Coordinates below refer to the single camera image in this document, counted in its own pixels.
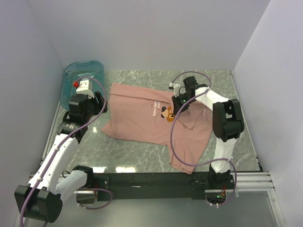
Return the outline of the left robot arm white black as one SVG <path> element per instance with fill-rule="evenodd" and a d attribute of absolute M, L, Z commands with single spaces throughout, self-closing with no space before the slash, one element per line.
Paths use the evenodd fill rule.
<path fill-rule="evenodd" d="M 93 169 L 87 166 L 75 167 L 70 175 L 59 181 L 69 156 L 79 146 L 88 125 L 107 112 L 107 101 L 99 91 L 93 97 L 75 94 L 69 102 L 56 132 L 51 150 L 36 174 L 27 185 L 19 185 L 14 196 L 20 212 L 20 226 L 24 218 L 47 223 L 55 222 L 66 200 L 79 188 L 89 190 L 94 186 Z"/>

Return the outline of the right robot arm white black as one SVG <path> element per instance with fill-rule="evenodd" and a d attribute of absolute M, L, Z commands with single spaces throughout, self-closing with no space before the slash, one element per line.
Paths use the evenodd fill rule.
<path fill-rule="evenodd" d="M 204 104 L 212 111 L 212 129 L 216 136 L 214 159 L 209 161 L 207 183 L 214 189 L 220 188 L 229 182 L 235 183 L 236 176 L 231 176 L 232 154 L 237 139 L 244 131 L 244 120 L 241 105 L 238 99 L 225 98 L 211 89 L 211 85 L 198 84 L 194 76 L 183 80 L 183 86 L 170 82 L 173 90 L 172 101 L 174 116 L 189 108 L 194 101 Z"/>

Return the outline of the pink printed t shirt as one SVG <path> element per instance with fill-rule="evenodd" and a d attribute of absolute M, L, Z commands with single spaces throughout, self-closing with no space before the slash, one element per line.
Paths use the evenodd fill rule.
<path fill-rule="evenodd" d="M 113 83 L 109 91 L 110 120 L 101 129 L 107 136 L 166 145 L 170 165 L 191 174 L 212 133 L 212 112 L 194 102 L 178 118 L 172 92 Z"/>

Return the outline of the teal plastic bin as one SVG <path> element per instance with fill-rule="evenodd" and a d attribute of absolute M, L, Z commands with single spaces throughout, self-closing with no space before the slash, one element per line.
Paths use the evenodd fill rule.
<path fill-rule="evenodd" d="M 60 104 L 64 109 L 69 110 L 70 98 L 76 94 L 76 88 L 73 86 L 74 81 L 84 76 L 96 79 L 105 87 L 104 66 L 101 62 L 85 61 L 68 65 L 63 72 L 60 94 Z"/>

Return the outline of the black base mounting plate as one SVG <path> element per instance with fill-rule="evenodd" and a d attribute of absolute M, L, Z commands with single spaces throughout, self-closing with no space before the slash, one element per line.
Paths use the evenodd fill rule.
<path fill-rule="evenodd" d="M 76 192 L 79 204 L 126 199 L 191 198 L 205 200 L 208 190 L 234 189 L 237 181 L 232 172 L 186 173 L 105 173 L 95 174 L 88 186 Z"/>

